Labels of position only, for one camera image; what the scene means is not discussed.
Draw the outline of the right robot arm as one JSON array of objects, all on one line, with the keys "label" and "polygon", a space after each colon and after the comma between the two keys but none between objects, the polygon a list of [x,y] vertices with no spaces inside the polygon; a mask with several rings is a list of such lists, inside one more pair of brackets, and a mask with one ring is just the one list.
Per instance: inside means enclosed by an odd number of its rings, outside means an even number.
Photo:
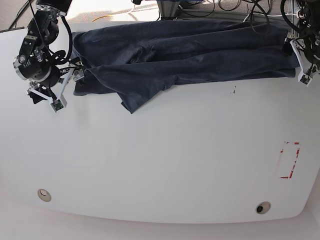
[{"label": "right robot arm", "polygon": [[[70,0],[36,1],[27,35],[13,62],[16,74],[29,82],[27,95],[33,103],[48,101],[54,112],[67,106],[63,93],[69,81],[78,82],[84,78],[80,58],[71,58],[73,37],[66,20],[71,3]],[[68,33],[68,51],[53,52],[49,48],[59,34],[58,20]]]}]

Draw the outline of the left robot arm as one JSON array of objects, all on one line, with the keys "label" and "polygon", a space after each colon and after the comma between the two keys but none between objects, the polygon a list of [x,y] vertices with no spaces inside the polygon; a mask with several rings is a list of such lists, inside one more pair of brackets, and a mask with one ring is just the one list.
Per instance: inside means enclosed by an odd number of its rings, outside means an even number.
[{"label": "left robot arm", "polygon": [[320,73],[320,2],[318,0],[291,0],[292,13],[285,12],[286,1],[280,2],[283,20],[291,28],[284,40],[282,51],[295,54],[300,73],[298,81],[308,86]]}]

